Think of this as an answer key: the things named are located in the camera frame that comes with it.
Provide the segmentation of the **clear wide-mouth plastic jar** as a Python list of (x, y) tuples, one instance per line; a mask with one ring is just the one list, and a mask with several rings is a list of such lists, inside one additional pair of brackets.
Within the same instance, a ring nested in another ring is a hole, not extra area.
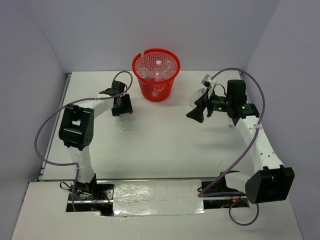
[(189, 106), (193, 109), (195, 108), (197, 105), (194, 104), (194, 102), (201, 97), (205, 92), (207, 92), (206, 88), (201, 88), (199, 90), (197, 90), (188, 100)]

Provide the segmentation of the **blue label plastic bottle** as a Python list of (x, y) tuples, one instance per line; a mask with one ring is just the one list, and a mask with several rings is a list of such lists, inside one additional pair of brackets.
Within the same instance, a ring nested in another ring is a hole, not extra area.
[(139, 68), (138, 71), (137, 71), (137, 74), (138, 74), (139, 78), (142, 79), (142, 80), (146, 80), (146, 81), (150, 81), (151, 80), (151, 73), (145, 67)]

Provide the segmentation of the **clear ribbed plastic bottle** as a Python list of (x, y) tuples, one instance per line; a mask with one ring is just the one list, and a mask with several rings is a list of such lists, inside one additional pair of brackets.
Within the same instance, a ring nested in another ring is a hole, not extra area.
[(171, 77), (174, 71), (175, 63), (169, 59), (165, 59), (162, 63), (161, 73), (163, 80), (167, 80)]

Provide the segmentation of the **clear bottle blue-white cap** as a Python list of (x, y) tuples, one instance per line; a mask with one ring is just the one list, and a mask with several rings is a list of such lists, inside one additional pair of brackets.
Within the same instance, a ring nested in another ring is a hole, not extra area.
[(161, 60), (156, 60), (154, 68), (152, 69), (153, 80), (160, 82), (164, 80), (163, 77), (163, 62)]

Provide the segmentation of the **clear bottle white cap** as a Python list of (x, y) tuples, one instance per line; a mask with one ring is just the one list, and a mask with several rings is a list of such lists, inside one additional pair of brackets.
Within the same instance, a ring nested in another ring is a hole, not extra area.
[(132, 128), (133, 119), (131, 113), (121, 114), (119, 117), (121, 129), (123, 131), (129, 131)]

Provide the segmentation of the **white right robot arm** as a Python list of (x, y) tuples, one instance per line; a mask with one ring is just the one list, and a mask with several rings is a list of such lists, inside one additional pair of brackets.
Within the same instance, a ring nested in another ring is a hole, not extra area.
[[(202, 187), (198, 197), (216, 196), (210, 189), (217, 184), (221, 195), (228, 196), (237, 190), (239, 194), (245, 194), (252, 204), (286, 200), (295, 178), (294, 170), (284, 166), (275, 154), (262, 127), (263, 113), (247, 101), (246, 83), (243, 80), (228, 80), (222, 96), (215, 93), (218, 85), (216, 81), (203, 79), (201, 83), (204, 85), (204, 88), (200, 89), (201, 95), (194, 101), (195, 108), (188, 112), (186, 117), (202, 123), (204, 111), (208, 117), (214, 112), (226, 113), (243, 137), (246, 149), (235, 163), (212, 183)], [(252, 176), (233, 170), (246, 154), (249, 154), (252, 160)]]

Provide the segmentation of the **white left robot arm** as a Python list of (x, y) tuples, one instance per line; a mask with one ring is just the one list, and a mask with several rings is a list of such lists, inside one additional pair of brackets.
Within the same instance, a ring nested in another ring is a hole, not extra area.
[(110, 88), (101, 91), (96, 98), (80, 104), (70, 103), (64, 109), (58, 136), (67, 147), (72, 162), (76, 164), (75, 190), (86, 199), (93, 199), (98, 194), (97, 177), (89, 150), (94, 137), (95, 118), (109, 110), (114, 117), (132, 114), (127, 90), (125, 83), (115, 80)]

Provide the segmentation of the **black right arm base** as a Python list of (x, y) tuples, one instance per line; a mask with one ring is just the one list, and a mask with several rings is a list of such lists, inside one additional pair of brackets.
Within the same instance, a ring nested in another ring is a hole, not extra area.
[(212, 182), (211, 181), (202, 181), (201, 186), (197, 189), (198, 193), (203, 198), (208, 197), (237, 197), (237, 196), (246, 196), (243, 191), (236, 190), (227, 186), (226, 180), (223, 177), (215, 185), (211, 186), (204, 193), (201, 193), (206, 187), (208, 187)]

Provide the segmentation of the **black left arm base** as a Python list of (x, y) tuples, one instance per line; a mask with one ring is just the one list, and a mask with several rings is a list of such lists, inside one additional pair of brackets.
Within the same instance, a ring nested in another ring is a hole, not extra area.
[(77, 189), (70, 192), (67, 198), (66, 212), (97, 212), (101, 216), (114, 215), (114, 185), (100, 184), (94, 193), (88, 193)]

